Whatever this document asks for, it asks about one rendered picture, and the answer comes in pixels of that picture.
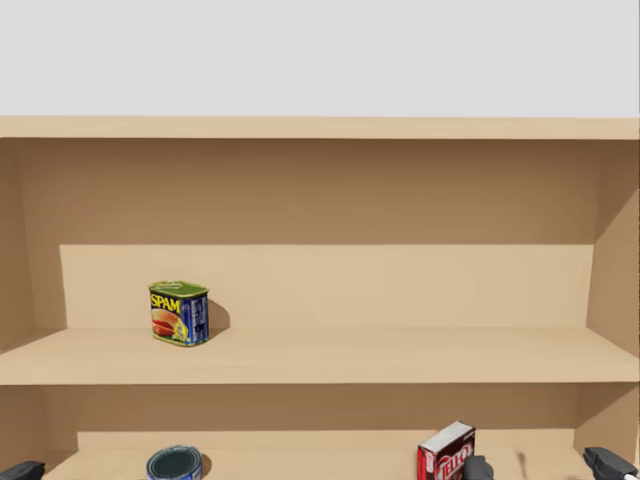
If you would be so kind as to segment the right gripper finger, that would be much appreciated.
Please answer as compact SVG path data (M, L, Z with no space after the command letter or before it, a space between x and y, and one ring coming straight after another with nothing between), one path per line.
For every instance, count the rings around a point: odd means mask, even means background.
M484 455L473 455L465 459L464 480L494 480L494 469Z
M603 447L587 447L583 458L594 480L639 480L639 470L614 452Z

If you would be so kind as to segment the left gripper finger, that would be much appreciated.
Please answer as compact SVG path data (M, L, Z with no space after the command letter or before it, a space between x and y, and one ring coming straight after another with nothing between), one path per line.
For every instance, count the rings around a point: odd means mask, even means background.
M45 464L25 461L0 472L0 480L42 480Z

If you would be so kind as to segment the blue flat can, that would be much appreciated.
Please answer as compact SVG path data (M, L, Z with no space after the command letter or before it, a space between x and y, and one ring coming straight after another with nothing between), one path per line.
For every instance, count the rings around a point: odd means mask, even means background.
M201 480L202 475L202 455L189 445L163 448L146 463L147 480Z

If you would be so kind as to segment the pale wooden shelf unit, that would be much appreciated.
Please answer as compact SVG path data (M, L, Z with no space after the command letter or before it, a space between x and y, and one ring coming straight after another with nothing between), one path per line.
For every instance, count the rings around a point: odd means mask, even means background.
M0 114L0 470L414 480L455 420L498 480L635 461L639 165L638 118Z

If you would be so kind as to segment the green and blue rectangular can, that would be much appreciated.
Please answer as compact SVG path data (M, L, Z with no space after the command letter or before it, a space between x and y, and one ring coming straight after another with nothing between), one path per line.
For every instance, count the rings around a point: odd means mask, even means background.
M209 289L192 282L158 281L148 285L153 336L193 347L209 340Z

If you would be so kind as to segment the red and white carton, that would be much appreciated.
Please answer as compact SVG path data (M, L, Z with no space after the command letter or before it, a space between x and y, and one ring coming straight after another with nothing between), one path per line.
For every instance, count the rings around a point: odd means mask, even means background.
M464 464L474 455L476 428L455 421L417 447L417 480L464 480Z

